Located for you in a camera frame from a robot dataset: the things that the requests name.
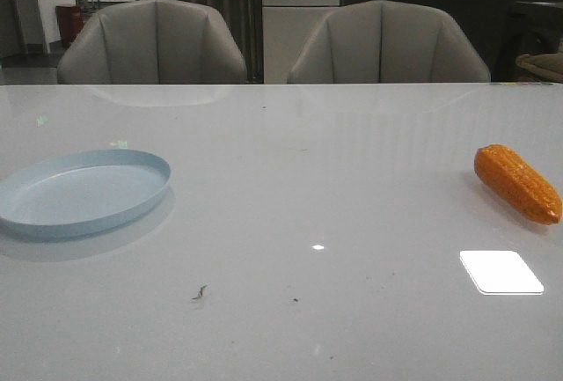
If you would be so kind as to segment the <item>light blue round plate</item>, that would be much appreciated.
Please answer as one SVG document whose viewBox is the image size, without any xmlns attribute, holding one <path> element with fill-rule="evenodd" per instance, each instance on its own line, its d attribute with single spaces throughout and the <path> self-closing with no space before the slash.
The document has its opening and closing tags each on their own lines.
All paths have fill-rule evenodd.
<svg viewBox="0 0 563 381">
<path fill-rule="evenodd" d="M 88 150 L 1 181 L 1 222 L 37 238 L 73 238 L 130 223 L 163 199 L 172 170 L 140 150 Z"/>
</svg>

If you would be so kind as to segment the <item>orange toy corn cob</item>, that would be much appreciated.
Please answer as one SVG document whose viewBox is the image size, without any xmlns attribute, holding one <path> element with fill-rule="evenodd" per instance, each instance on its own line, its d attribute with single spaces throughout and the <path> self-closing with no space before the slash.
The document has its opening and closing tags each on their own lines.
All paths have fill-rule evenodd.
<svg viewBox="0 0 563 381">
<path fill-rule="evenodd" d="M 485 185 L 527 219 L 545 225 L 559 223 L 559 193 L 514 150 L 502 144 L 481 147 L 473 166 Z"/>
</svg>

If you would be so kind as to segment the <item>right grey upholstered chair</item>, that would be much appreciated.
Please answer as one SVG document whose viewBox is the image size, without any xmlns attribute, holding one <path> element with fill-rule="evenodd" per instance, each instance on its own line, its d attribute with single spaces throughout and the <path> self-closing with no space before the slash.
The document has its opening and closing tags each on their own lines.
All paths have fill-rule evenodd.
<svg viewBox="0 0 563 381">
<path fill-rule="evenodd" d="M 490 72 L 447 12 L 385 0 L 340 7 L 303 44 L 290 84 L 486 83 Z"/>
</svg>

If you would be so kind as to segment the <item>grey upholstered chair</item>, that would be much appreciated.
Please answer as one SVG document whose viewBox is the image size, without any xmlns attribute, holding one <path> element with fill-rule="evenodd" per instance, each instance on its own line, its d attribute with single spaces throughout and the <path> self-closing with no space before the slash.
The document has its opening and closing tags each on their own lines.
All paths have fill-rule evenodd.
<svg viewBox="0 0 563 381">
<path fill-rule="evenodd" d="M 178 0 L 97 11 L 57 66 L 59 84 L 243 84 L 246 77 L 219 11 Z"/>
<path fill-rule="evenodd" d="M 490 72 L 447 12 L 385 0 L 340 7 L 303 44 L 290 84 L 486 83 Z"/>
</svg>

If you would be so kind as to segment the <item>white cabinet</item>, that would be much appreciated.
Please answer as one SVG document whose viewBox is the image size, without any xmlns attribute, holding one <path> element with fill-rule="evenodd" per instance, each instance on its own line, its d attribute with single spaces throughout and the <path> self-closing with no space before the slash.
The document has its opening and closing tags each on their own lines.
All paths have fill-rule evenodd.
<svg viewBox="0 0 563 381">
<path fill-rule="evenodd" d="M 283 84 L 310 30 L 340 0 L 262 0 L 266 84 Z"/>
</svg>

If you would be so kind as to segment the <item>left grey upholstered chair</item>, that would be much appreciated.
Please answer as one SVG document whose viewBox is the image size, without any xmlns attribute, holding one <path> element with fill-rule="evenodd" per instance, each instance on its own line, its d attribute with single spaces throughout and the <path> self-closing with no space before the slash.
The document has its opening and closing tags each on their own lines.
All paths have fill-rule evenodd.
<svg viewBox="0 0 563 381">
<path fill-rule="evenodd" d="M 97 11 L 57 66 L 59 84 L 243 84 L 246 77 L 219 11 L 178 0 Z"/>
</svg>

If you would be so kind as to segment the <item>red trash bin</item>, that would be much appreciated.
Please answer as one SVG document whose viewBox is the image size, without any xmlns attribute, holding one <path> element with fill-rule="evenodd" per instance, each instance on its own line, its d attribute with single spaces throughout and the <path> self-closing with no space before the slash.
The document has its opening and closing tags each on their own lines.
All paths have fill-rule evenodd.
<svg viewBox="0 0 563 381">
<path fill-rule="evenodd" d="M 84 27 L 81 8 L 75 4 L 60 4 L 55 7 L 62 45 L 69 47 Z"/>
</svg>

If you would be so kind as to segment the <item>beige cushion at right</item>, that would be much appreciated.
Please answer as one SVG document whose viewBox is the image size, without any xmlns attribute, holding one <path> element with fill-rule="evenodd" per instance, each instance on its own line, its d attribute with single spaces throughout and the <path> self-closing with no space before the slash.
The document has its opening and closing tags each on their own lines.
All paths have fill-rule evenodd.
<svg viewBox="0 0 563 381">
<path fill-rule="evenodd" d="M 522 76 L 530 80 L 562 83 L 562 54 L 522 54 L 516 57 L 515 65 Z"/>
</svg>

